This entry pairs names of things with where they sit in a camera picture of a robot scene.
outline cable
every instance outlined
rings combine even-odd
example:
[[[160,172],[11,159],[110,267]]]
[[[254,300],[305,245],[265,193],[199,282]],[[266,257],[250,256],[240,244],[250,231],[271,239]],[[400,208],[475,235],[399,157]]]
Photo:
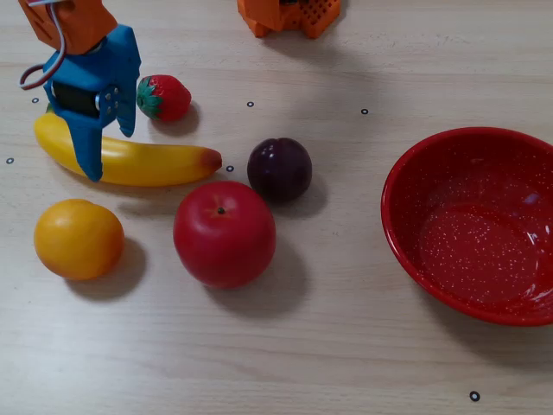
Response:
[[[43,6],[44,4],[52,4],[52,3],[61,3],[66,2],[67,0],[36,0],[35,2],[32,2],[29,4],[31,7],[35,6]]]
[[[54,4],[60,3],[62,1],[66,0],[39,0],[38,2],[30,3],[29,6],[35,7],[45,4],[48,14],[52,21],[54,22],[55,27],[58,30],[58,34],[60,35],[60,53],[58,54],[57,59],[55,60],[54,64],[40,77],[40,79],[36,80],[35,82],[30,82],[28,84],[25,83],[27,78],[34,72],[40,71],[44,68],[44,65],[34,65],[33,67],[30,67],[25,72],[23,72],[23,75],[21,75],[21,78],[19,79],[19,87],[23,91],[28,91],[29,89],[37,88],[38,86],[44,85],[52,76],[54,73],[60,68],[61,64],[63,63],[64,59],[66,59],[67,55],[67,45],[66,45],[66,38],[63,35],[63,30],[60,26],[60,21],[58,20],[58,15],[55,11]]]

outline strawberry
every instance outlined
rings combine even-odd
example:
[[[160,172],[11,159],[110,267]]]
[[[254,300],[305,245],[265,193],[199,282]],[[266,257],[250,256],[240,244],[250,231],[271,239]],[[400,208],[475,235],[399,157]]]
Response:
[[[138,84],[137,105],[147,117],[176,121],[190,108],[190,91],[171,75],[152,75]]]

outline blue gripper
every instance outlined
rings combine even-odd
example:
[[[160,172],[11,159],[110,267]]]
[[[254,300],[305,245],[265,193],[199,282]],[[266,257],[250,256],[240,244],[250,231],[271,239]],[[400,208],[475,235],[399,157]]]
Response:
[[[44,65],[45,72],[58,53]],[[134,32],[120,24],[88,54],[68,55],[44,85],[54,112],[67,122],[79,166],[93,182],[102,178],[102,129],[116,118],[126,137],[134,133],[140,64]],[[72,94],[57,99],[55,87],[59,85],[93,98],[82,99]],[[92,114],[82,111],[83,105],[93,106]]]

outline orange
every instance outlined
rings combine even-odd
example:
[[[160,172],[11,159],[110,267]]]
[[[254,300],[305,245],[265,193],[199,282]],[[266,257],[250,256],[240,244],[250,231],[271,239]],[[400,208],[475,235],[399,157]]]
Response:
[[[115,214],[81,199],[60,201],[36,223],[35,249],[53,273],[71,280],[106,274],[123,252],[124,232]]]

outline wooden table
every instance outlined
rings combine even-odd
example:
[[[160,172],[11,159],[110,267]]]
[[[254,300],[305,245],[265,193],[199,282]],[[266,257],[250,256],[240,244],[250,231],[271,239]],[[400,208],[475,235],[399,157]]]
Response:
[[[395,160],[438,131],[497,125],[553,141],[553,3],[342,2],[308,41],[255,39],[234,0],[104,1],[134,27],[142,73],[177,76],[195,100],[163,130],[139,114],[133,140],[213,147],[236,168],[218,178],[243,182],[267,137],[297,138],[313,158],[309,193],[275,212],[270,270],[233,292],[202,288],[173,248],[192,186],[95,185],[38,147],[46,96],[16,80],[51,51],[5,2],[2,415],[551,414],[553,330],[485,324],[423,293],[386,244],[379,199]],[[35,256],[37,218],[66,198],[123,222],[111,278],[66,284]]]

